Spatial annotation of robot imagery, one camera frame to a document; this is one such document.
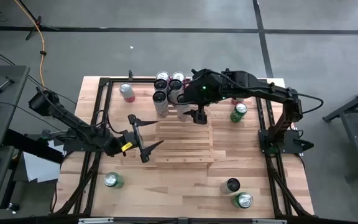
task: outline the concrete floor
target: concrete floor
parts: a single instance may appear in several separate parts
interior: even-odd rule
[[[252,0],[34,0],[26,4],[50,26],[257,27]],[[266,29],[358,29],[356,0],[259,0],[259,5]],[[0,26],[30,25],[13,1],[0,0],[0,10]],[[25,41],[26,35],[0,31],[0,53],[18,65],[30,66],[30,74],[39,79],[40,38]],[[44,32],[44,36],[48,52],[45,84],[72,100],[77,99],[83,76],[126,75],[128,69],[135,75],[153,76],[160,70],[229,67],[266,77],[258,34]],[[358,221],[358,181],[348,184],[344,180],[344,175],[358,170],[358,155],[340,120],[331,124],[321,120],[358,93],[358,35],[266,35],[266,39],[274,77],[325,101],[321,109],[305,115],[297,125],[305,130],[303,138],[315,143],[305,152],[315,213]],[[34,94],[35,87],[29,82],[19,106],[27,108]],[[70,102],[63,103],[69,110],[75,109]],[[315,105],[303,100],[304,108]],[[19,110],[11,124],[22,133],[37,133],[45,127]],[[17,191],[23,206],[15,217],[47,214],[53,184],[25,184]],[[39,194],[47,195],[45,200],[39,200]],[[0,217],[9,216],[0,211]]]

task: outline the red soda can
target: red soda can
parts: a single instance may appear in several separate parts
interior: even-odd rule
[[[135,93],[132,89],[131,84],[123,83],[119,87],[119,92],[121,93],[122,97],[124,97],[125,102],[132,103],[135,101]]]
[[[242,102],[244,102],[243,98],[231,98],[231,104],[233,104],[233,105],[237,105]]]

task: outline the wooden platform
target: wooden platform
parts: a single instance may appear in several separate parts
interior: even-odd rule
[[[283,86],[282,79],[268,79],[271,81]],[[84,77],[83,80],[75,114],[86,122],[92,117],[98,82],[99,77]],[[127,120],[131,113],[145,121],[158,119],[152,103],[152,84],[133,85],[136,95],[133,103],[122,99],[118,87],[117,83],[113,88],[109,110],[114,129],[131,130]],[[168,118],[140,128],[146,146],[165,141],[146,164],[140,161],[137,149],[128,151],[127,157],[113,158],[103,154],[92,216],[273,218],[265,159],[257,139],[260,128],[255,98],[246,99],[245,104],[248,112],[240,123],[232,123],[229,119],[234,107],[230,99],[211,105],[207,109],[209,123],[206,126],[193,124],[190,119],[184,123],[178,121],[172,108]],[[278,119],[282,106],[278,103],[272,106]],[[56,210],[77,186],[82,162],[83,153],[77,152],[62,165]],[[313,213],[301,161],[294,155],[283,155],[283,163],[288,187],[302,206]],[[112,171],[124,177],[122,189],[104,185],[104,175]],[[241,192],[253,195],[253,206],[245,210],[234,208],[230,195],[220,193],[219,185],[230,177],[240,180]],[[280,190],[278,195],[284,212]]]

